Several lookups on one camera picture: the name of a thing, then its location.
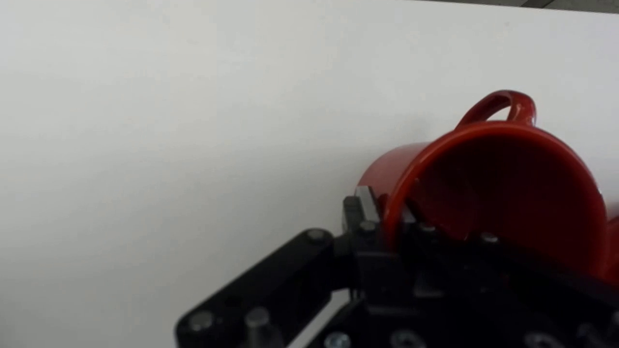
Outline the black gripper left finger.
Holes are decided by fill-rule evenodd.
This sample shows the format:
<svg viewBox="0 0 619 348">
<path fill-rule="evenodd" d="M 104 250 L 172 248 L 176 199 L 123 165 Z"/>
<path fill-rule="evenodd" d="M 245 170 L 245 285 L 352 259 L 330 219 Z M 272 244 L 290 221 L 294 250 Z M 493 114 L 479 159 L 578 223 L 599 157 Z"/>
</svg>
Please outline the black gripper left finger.
<svg viewBox="0 0 619 348">
<path fill-rule="evenodd" d="M 369 186 L 342 199 L 342 234 L 307 228 L 183 314 L 176 348 L 284 348 L 330 302 L 357 286 L 363 242 L 377 242 Z"/>
</svg>

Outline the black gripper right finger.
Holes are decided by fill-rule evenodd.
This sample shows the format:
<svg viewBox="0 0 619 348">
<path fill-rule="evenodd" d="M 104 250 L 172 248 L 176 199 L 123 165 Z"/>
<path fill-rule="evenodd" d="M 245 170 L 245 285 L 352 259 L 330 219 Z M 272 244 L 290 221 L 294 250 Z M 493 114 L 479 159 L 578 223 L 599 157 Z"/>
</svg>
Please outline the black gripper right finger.
<svg viewBox="0 0 619 348">
<path fill-rule="evenodd" d="M 617 290 L 532 259 L 493 234 L 448 240 L 402 209 L 396 254 L 427 308 L 427 348 L 619 348 Z"/>
</svg>

